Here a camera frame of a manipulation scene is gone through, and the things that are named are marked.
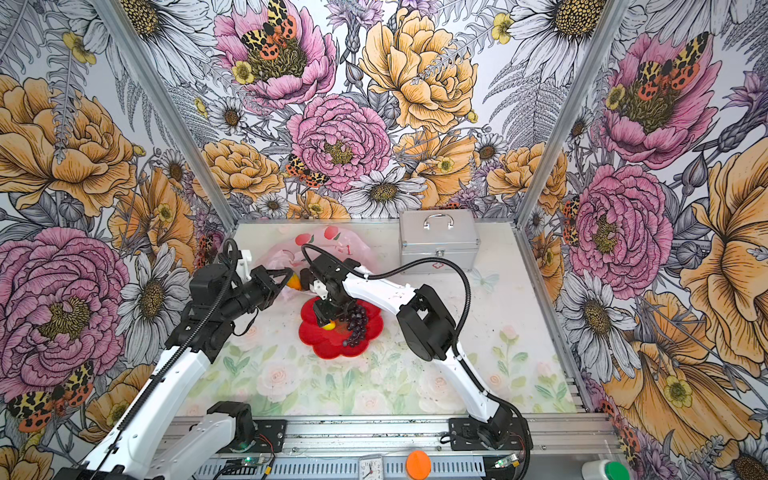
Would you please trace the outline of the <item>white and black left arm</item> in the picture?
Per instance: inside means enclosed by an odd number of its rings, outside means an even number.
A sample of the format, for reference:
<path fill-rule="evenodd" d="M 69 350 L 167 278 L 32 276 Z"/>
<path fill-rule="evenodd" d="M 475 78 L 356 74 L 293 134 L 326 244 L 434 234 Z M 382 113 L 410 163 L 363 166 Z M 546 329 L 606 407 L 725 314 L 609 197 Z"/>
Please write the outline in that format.
<path fill-rule="evenodd" d="M 189 479 L 227 446 L 255 438 L 251 410 L 219 403 L 168 448 L 161 442 L 186 397 L 233 336 L 236 319 L 269 308 L 290 281 L 289 268 L 250 268 L 250 255 L 228 239 L 218 262 L 199 269 L 180 323 L 148 382 L 105 438 L 58 479 Z"/>

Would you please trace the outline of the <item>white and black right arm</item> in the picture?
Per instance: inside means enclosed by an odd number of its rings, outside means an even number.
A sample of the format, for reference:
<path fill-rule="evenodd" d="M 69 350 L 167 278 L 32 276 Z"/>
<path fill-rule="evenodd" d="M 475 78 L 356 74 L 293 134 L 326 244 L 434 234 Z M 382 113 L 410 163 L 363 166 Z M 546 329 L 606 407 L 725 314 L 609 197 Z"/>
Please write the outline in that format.
<path fill-rule="evenodd" d="M 441 257 L 425 257 L 376 274 L 353 259 L 342 261 L 315 245 L 306 244 L 301 251 L 314 278 L 310 290 L 318 296 L 313 310 L 320 326 L 351 319 L 360 300 L 393 314 L 412 353 L 425 362 L 437 362 L 459 393 L 467 413 L 479 423 L 477 438 L 488 448 L 500 448 L 509 435 L 515 409 L 494 397 L 460 346 L 472 295 L 467 275 L 458 264 Z M 414 288 L 389 280 L 422 264 L 434 263 L 453 270 L 462 282 L 464 306 L 458 320 L 433 287 L 424 284 Z"/>

